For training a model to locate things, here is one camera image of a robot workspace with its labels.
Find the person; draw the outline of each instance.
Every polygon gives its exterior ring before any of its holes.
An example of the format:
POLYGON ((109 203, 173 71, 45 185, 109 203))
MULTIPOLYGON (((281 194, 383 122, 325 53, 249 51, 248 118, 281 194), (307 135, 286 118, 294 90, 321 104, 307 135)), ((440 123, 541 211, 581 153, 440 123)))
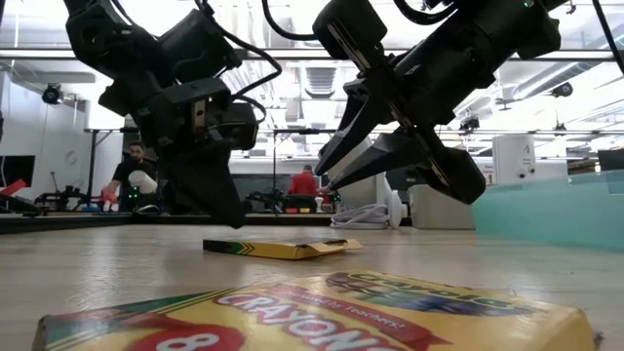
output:
POLYGON ((119 202, 119 212, 130 212, 133 210, 133 201, 123 196, 132 190, 128 177, 134 171, 143 171, 152 179, 156 180, 156 169, 144 160, 145 145, 142 141, 130 143, 130 157, 117 165, 112 180, 103 189, 104 196, 110 200, 116 200, 114 194, 121 186, 121 201, 119 202))
POLYGON ((305 165, 300 175, 292 176, 289 195, 319 195, 319 184, 312 173, 312 166, 305 165))

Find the crayola crayon box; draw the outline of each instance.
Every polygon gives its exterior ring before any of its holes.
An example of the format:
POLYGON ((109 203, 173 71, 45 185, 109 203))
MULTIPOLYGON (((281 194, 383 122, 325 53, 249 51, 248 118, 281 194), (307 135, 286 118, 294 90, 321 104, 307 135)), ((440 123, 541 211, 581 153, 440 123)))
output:
POLYGON ((589 351, 572 307, 356 270, 47 316, 33 350, 589 351))
POLYGON ((205 251, 280 259, 305 259, 361 248, 362 245, 355 239, 336 238, 305 238, 288 242, 285 242, 283 239, 267 238, 257 241, 204 240, 205 251))

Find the white container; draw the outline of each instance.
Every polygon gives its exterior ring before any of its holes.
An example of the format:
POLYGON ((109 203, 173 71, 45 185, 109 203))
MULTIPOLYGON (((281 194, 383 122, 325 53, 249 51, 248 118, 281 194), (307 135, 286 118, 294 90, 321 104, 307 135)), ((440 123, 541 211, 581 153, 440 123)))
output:
POLYGON ((158 183, 147 175, 144 171, 134 171, 128 176, 130 186, 138 187, 141 194, 155 194, 158 189, 158 183))

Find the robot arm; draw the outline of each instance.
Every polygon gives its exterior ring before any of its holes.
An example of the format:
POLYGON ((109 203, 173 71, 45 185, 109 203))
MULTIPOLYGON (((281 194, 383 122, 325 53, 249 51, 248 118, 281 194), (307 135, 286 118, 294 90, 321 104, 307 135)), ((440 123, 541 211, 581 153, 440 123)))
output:
POLYGON ((76 57, 114 80, 99 104, 133 117, 178 205, 241 227, 245 212, 228 162, 232 149, 254 147, 258 123, 249 104, 233 103, 249 99, 215 78, 242 63, 227 32, 204 2, 156 38, 122 18, 116 2, 64 0, 76 57))
MULTIPOLYGON (((416 165, 430 186, 463 203, 471 204, 485 191, 485 179, 468 152, 445 147, 434 128, 452 121, 453 109, 475 89, 493 83, 493 72, 513 54, 532 59, 558 50, 559 23, 548 12, 565 1, 444 2, 450 11, 443 13, 454 13, 400 57, 383 54, 380 43, 387 29, 367 0, 331 0, 316 18, 312 29, 329 54, 351 59, 360 70, 358 79, 344 86, 347 108, 316 173, 336 165, 377 125, 400 124, 346 166, 330 188, 416 165)), ((405 6, 402 12, 408 15, 405 6)))

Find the red shirt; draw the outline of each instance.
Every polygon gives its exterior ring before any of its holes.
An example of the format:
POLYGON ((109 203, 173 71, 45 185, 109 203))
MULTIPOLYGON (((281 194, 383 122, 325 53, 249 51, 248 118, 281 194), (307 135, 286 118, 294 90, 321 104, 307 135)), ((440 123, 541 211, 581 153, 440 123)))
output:
POLYGON ((289 187, 289 195, 312 195, 319 194, 319 184, 316 178, 309 172, 300 175, 293 175, 291 186, 289 187))

